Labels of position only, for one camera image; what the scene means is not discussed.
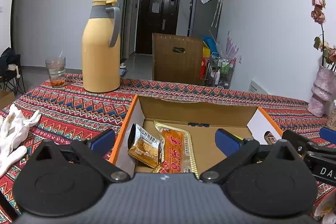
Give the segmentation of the dark entrance door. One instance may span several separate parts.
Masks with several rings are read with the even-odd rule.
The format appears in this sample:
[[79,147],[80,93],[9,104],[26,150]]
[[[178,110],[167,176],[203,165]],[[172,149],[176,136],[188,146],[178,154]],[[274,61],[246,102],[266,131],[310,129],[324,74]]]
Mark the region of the dark entrance door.
[[152,34],[177,32],[180,0],[140,0],[135,40],[135,53],[153,53]]

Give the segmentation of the pink textured vase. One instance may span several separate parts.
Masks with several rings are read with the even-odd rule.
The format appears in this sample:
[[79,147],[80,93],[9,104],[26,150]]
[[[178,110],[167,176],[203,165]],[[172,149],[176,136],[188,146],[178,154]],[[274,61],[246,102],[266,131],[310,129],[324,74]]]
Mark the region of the pink textured vase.
[[335,93],[335,72],[320,65],[311,92],[312,97],[307,110],[321,118],[325,114],[327,103],[331,102]]

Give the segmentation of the orange gold snack bar packet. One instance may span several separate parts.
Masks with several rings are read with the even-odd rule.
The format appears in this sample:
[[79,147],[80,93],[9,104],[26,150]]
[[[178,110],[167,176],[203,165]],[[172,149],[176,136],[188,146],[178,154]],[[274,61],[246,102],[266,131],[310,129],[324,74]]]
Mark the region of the orange gold snack bar packet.
[[193,173],[199,178],[191,134],[183,129],[154,121],[161,135],[161,162],[153,173]]

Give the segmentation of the drinking glass with straw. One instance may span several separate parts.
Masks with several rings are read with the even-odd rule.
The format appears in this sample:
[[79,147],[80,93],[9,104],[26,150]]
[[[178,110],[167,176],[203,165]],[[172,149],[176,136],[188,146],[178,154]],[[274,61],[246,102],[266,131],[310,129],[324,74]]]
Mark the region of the drinking glass with straw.
[[53,88],[60,88],[66,82],[66,58],[61,51],[57,56],[52,56],[45,60],[50,84]]

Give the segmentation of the black chair with clothes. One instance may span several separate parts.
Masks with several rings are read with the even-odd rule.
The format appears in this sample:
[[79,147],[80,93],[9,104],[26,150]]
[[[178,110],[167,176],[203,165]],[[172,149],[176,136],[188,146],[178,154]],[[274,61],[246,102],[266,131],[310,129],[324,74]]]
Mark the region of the black chair with clothes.
[[15,95],[25,94],[26,88],[22,75],[21,56],[12,48],[6,48],[1,54],[1,89]]

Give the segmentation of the wooden chair back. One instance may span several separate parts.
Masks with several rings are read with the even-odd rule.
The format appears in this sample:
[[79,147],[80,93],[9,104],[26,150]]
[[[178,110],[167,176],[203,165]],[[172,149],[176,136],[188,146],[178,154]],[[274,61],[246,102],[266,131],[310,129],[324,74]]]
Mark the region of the wooden chair back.
[[203,41],[188,36],[152,34],[153,73],[156,81],[203,85]]

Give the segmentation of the small cracker packet in box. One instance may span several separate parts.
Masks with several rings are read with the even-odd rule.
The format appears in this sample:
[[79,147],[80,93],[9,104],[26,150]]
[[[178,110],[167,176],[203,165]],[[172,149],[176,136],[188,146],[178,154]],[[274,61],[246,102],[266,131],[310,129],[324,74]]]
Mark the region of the small cracker packet in box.
[[151,135],[139,124],[132,124],[127,140],[128,154],[131,157],[150,168],[155,168],[161,163],[163,147],[162,136]]

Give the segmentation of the dried pink roses bouquet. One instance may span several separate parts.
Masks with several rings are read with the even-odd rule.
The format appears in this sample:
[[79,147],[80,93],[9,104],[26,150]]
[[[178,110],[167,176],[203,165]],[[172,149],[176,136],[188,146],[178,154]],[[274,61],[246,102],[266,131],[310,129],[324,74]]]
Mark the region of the dried pink roses bouquet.
[[310,17],[321,28],[321,34],[314,38],[313,47],[322,53],[321,65],[335,72],[335,46],[331,47],[325,39],[324,24],[326,22],[324,10],[326,9],[326,0],[310,0],[313,10]]

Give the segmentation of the patterned red tablecloth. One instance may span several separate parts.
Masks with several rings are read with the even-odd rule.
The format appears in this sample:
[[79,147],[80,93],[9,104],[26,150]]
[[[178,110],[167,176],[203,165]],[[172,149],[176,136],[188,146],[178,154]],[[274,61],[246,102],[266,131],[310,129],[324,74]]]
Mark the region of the patterned red tablecloth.
[[26,141],[28,157],[1,180],[15,223],[314,223],[316,203],[335,192],[317,181],[291,143],[265,133],[266,144],[242,147],[199,174],[135,172],[132,176],[89,149],[111,128],[116,138],[134,96],[263,108],[282,130],[321,147],[317,118],[302,100],[154,80],[121,81],[112,92],[91,93],[80,75],[67,84],[43,83],[15,101],[41,119]]

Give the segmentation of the orange cardboard pumpkin box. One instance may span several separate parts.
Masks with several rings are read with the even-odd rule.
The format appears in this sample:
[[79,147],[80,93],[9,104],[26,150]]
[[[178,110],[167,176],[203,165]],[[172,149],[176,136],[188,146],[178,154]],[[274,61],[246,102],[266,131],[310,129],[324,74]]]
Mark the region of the orange cardboard pumpkin box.
[[151,172],[151,168],[137,164],[128,155],[127,140],[134,123],[158,136],[155,122],[190,133],[199,173],[225,159],[215,144],[215,133],[219,128],[241,138],[253,137],[260,144],[266,144],[266,132],[277,140],[282,137],[280,127],[261,107],[173,101],[136,95],[123,120],[109,162],[130,176],[135,172]]

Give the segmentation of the red gift box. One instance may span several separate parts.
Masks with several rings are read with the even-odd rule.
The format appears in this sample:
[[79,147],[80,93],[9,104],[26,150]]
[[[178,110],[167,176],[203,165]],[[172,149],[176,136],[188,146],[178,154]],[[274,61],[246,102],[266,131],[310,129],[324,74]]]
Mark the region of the red gift box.
[[206,78],[207,72],[208,72],[208,57],[203,57],[201,61],[201,70],[200,70],[200,79],[204,80]]

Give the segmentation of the white cloth gloves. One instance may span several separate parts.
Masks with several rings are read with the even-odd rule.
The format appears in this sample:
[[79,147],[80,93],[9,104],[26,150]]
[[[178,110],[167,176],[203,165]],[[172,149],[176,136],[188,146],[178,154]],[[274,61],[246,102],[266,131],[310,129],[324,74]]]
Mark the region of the white cloth gloves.
[[1,176],[27,153],[22,143],[27,139],[29,130],[41,118],[39,110],[27,119],[15,104],[9,108],[6,118],[1,116]]

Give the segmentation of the yellow thermos jug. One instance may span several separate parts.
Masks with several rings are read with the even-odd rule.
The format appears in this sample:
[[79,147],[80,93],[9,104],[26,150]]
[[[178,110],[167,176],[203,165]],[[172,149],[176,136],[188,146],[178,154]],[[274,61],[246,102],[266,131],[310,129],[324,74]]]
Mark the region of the yellow thermos jug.
[[83,87],[107,93],[120,86],[121,10],[117,0],[92,1],[82,37]]

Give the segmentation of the grey refrigerator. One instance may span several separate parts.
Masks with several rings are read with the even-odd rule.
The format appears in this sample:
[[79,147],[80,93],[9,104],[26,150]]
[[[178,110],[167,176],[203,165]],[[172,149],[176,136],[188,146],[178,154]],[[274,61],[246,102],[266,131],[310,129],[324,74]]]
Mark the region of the grey refrigerator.
[[191,0],[187,36],[200,39],[212,36],[216,39],[218,26],[214,16],[218,16],[220,3],[220,0]]

